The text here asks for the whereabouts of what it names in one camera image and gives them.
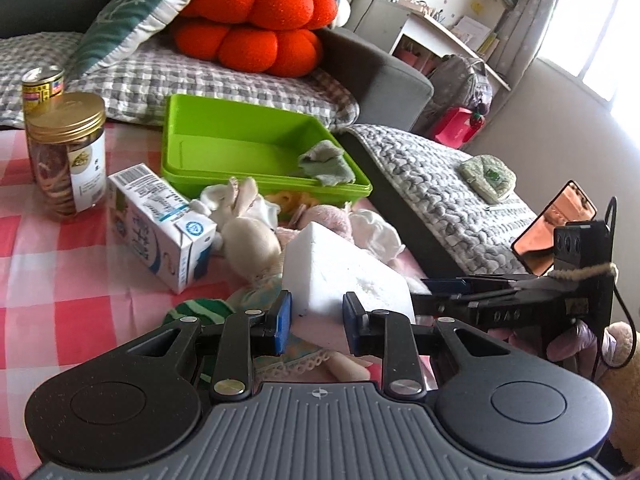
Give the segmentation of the right hand purple glove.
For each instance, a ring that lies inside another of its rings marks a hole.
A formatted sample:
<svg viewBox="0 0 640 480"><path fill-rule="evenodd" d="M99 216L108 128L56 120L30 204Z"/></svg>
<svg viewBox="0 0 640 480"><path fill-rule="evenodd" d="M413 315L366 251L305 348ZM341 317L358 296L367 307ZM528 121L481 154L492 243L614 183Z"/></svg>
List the right hand purple glove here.
<svg viewBox="0 0 640 480"><path fill-rule="evenodd" d="M567 332L550 342L546 350L542 348L536 327L521 330L496 328L488 330L488 334L551 362L561 363L569 360L570 368L584 377L591 376L594 361L598 356L598 338L582 321L577 321ZM605 329L601 344L602 356L594 375L595 382L608 369L604 361L614 364L622 359L626 352L623 344L627 342L629 334L629 326L624 322L613 323Z"/></svg>

